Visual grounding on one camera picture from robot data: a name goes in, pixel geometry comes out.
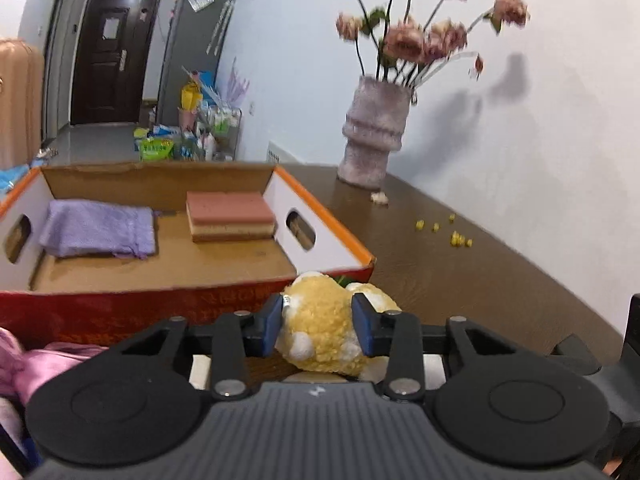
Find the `doorway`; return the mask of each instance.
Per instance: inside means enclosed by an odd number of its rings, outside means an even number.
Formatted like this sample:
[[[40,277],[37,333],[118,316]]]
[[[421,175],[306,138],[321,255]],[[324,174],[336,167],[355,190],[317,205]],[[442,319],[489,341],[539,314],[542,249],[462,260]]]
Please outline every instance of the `doorway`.
[[[45,43],[42,96],[42,141],[55,139],[68,119],[73,48],[71,13],[75,0],[55,0]]]
[[[138,120],[159,0],[88,0],[76,55],[71,124]]]

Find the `dark brown door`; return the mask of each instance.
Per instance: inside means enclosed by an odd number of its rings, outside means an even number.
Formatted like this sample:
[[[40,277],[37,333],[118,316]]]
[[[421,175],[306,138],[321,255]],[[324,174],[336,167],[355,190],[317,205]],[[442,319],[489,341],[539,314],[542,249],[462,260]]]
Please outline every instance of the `dark brown door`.
[[[89,0],[82,20],[71,123],[138,120],[159,0]]]

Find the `wooden table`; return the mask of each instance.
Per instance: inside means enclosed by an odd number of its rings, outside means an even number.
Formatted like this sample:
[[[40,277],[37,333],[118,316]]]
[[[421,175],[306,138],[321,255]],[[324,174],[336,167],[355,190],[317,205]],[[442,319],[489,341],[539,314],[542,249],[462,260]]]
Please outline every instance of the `wooden table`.
[[[530,349],[549,352],[575,333],[603,364],[618,360],[622,336],[598,314],[524,256],[451,209],[403,181],[388,176],[389,206],[370,201],[370,192],[336,180],[335,168],[288,166],[315,197],[377,258],[370,282],[423,323],[444,324],[456,314]],[[416,231],[416,221],[425,228]],[[433,233],[434,222],[440,231]],[[473,239],[454,248],[453,231]],[[252,360],[252,378],[274,380],[296,368],[277,356]]]

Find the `gray textured vase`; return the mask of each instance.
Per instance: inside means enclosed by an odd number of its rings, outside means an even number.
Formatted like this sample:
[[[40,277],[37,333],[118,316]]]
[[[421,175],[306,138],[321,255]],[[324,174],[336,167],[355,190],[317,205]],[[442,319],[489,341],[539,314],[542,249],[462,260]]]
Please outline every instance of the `gray textured vase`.
[[[402,147],[411,91],[387,81],[362,76],[347,112],[347,137],[338,178],[354,186],[380,189],[390,152]]]

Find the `black circular joint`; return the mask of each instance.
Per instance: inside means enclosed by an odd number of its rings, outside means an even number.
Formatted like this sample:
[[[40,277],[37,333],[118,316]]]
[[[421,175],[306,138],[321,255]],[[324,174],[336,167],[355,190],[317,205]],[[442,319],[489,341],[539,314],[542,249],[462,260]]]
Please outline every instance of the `black circular joint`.
[[[31,397],[27,426],[45,455],[89,467],[144,462],[180,444],[198,423],[197,391],[149,357],[91,364],[54,378]]]
[[[434,415],[460,449],[514,468],[587,456],[609,423],[596,386],[528,352],[472,360],[439,389]]]

